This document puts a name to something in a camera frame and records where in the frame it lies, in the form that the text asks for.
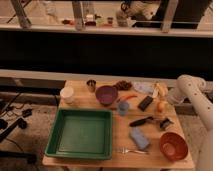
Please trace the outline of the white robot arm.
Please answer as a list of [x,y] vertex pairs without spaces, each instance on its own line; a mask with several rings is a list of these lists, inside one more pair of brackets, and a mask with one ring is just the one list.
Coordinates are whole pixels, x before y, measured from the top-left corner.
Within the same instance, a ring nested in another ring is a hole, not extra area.
[[167,101],[172,105],[180,104],[188,98],[207,130],[196,171],[213,171],[213,103],[203,95],[205,87],[206,81],[203,78],[181,75],[176,80],[176,86],[170,89],[167,95]]

